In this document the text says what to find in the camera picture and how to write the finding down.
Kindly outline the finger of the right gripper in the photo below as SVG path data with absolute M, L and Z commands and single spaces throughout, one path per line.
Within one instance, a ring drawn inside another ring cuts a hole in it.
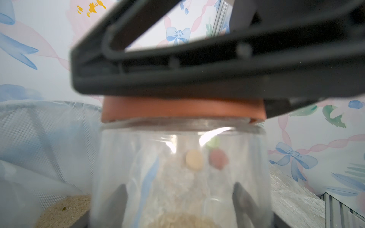
M 126 47 L 177 1 L 121 1 L 72 49 L 88 95 L 158 101 L 259 99 L 266 117 L 365 92 L 364 1 L 236 1 L 228 35 Z

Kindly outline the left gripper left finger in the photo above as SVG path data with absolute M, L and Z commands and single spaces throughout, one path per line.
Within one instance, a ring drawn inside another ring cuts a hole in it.
M 125 184 L 121 184 L 102 204 L 101 212 L 95 216 L 88 210 L 70 228 L 122 228 L 128 193 Z

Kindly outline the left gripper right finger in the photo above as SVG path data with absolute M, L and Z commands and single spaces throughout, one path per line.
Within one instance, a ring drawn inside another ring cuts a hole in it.
M 251 195 L 236 182 L 232 202 L 238 228 L 290 228 L 290 225 L 272 210 L 260 211 Z

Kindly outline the green jar lid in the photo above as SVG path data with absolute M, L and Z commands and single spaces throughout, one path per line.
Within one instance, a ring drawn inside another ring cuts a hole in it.
M 211 138 L 206 144 L 206 147 L 209 149 L 217 149 L 220 146 L 220 140 L 217 136 Z

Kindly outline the tan jar lid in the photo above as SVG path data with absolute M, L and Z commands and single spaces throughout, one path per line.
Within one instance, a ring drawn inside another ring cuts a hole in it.
M 188 169 L 192 171 L 200 171 L 204 165 L 204 158 L 200 151 L 190 150 L 185 156 L 185 163 Z

